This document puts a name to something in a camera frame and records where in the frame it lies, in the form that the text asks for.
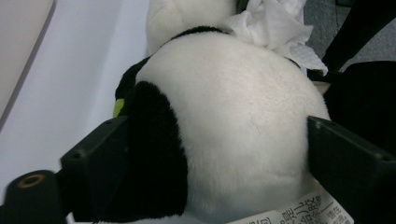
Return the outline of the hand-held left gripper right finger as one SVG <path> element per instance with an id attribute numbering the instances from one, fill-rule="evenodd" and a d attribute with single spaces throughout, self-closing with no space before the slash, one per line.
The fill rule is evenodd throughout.
<path id="1" fill-rule="evenodd" d="M 330 120 L 307 119 L 313 177 L 357 224 L 396 224 L 396 157 Z"/>

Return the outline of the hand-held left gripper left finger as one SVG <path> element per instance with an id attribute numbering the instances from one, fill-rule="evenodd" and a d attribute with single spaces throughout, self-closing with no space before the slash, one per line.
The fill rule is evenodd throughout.
<path id="1" fill-rule="evenodd" d="M 65 209 L 76 221 L 102 219 L 129 167 L 128 118 L 109 119 L 61 157 Z"/>

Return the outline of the panda plush toy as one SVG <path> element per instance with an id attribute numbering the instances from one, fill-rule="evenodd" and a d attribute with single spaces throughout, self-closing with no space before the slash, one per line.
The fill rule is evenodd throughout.
<path id="1" fill-rule="evenodd" d="M 309 117 L 327 118 L 308 69 L 223 22 L 248 0 L 149 0 L 149 55 L 123 75 L 130 170 L 99 221 L 350 224 L 308 170 Z"/>

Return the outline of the white storage box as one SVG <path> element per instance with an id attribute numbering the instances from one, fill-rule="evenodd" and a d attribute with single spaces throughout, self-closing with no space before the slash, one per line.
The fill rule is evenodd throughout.
<path id="1" fill-rule="evenodd" d="M 19 94 L 55 0 L 0 0 L 0 127 Z"/>

